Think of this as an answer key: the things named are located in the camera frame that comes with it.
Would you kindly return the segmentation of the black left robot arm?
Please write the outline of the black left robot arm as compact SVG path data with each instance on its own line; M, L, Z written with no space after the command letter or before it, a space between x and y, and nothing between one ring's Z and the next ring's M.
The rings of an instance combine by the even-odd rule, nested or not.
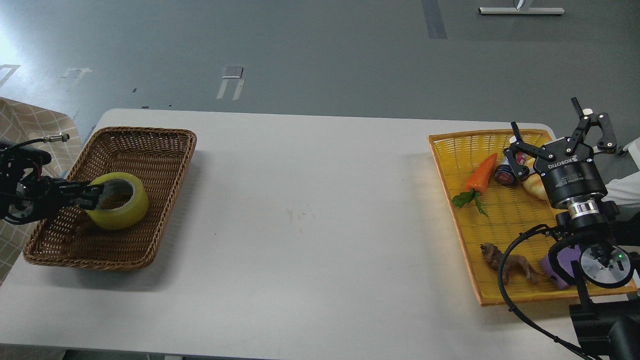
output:
M60 133L23 142L1 141L0 216L3 221L13 225L30 224L54 218L68 207L83 210L98 207L105 186L44 175L44 166L50 164L52 155L32 146L69 139L69 134Z

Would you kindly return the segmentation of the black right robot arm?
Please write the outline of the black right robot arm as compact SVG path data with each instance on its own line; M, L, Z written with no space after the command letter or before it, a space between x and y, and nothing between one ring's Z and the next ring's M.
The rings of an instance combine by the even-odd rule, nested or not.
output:
M526 180L537 173L552 208L560 210L557 225L539 224L521 233L503 252L498 264L498 289L509 311L524 324L584 360L637 360L639 358L639 299L595 303L586 285L619 289L639 272L639 255L623 246L638 246L638 239L616 229L619 209L604 201L608 193L594 162L596 154L613 154L617 140L606 112L585 112L577 98L571 102L579 121L571 136L535 146L526 143L516 122L515 141L503 155L516 177ZM517 153L534 159L532 168L518 164ZM547 258L555 275L574 285L579 304L569 308L578 345L544 330L527 317L509 297L503 280L510 253L535 235L553 237Z

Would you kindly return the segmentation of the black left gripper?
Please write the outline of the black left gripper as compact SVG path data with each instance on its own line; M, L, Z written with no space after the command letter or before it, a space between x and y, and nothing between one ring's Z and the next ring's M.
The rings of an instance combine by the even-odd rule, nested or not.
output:
M63 178L43 177L35 187L32 211L36 214L56 214L67 207L78 206L93 211L101 202L103 184L74 184Z

